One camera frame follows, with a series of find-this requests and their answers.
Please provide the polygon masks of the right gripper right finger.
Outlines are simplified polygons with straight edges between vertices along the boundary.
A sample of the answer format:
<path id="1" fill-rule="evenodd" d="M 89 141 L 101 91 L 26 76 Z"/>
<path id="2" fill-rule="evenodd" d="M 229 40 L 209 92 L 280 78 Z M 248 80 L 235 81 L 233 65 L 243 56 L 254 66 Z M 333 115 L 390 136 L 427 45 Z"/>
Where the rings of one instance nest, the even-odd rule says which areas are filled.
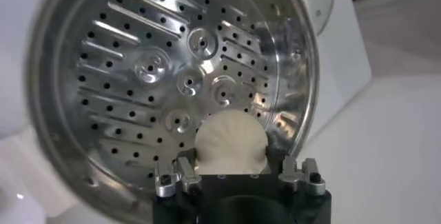
<path id="1" fill-rule="evenodd" d="M 274 174 L 293 193 L 302 191 L 311 196 L 323 196 L 326 193 L 326 183 L 318 171 L 315 159 L 306 158 L 299 167 L 296 157 L 282 149 L 267 147 L 265 154 L 265 172 Z"/>

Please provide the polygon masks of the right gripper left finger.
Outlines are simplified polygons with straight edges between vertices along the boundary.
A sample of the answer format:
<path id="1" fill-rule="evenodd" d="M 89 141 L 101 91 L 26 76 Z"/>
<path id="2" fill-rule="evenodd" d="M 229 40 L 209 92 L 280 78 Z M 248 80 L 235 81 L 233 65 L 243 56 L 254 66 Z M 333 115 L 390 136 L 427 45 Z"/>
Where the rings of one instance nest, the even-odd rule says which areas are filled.
<path id="1" fill-rule="evenodd" d="M 196 171 L 196 150 L 179 152 L 172 161 L 158 161 L 155 166 L 155 193 L 169 198 L 180 190 L 186 194 L 200 191 L 202 177 Z"/>

